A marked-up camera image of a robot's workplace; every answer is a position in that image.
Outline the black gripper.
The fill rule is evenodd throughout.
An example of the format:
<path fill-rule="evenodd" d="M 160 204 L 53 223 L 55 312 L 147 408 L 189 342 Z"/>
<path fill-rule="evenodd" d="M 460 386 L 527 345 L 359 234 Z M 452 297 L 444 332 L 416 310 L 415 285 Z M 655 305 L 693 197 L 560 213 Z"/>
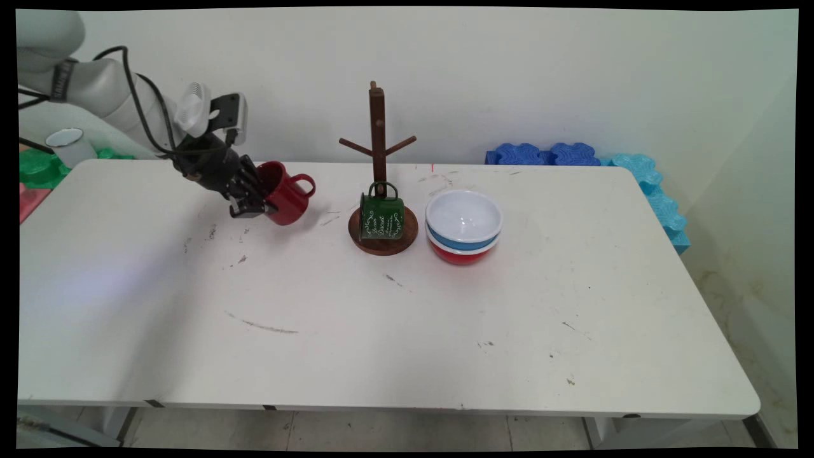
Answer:
<path fill-rule="evenodd" d="M 239 155 L 215 135 L 187 136 L 179 148 L 181 154 L 172 156 L 175 170 L 229 200 L 232 218 L 270 218 L 279 211 L 265 199 L 265 187 L 249 156 Z"/>

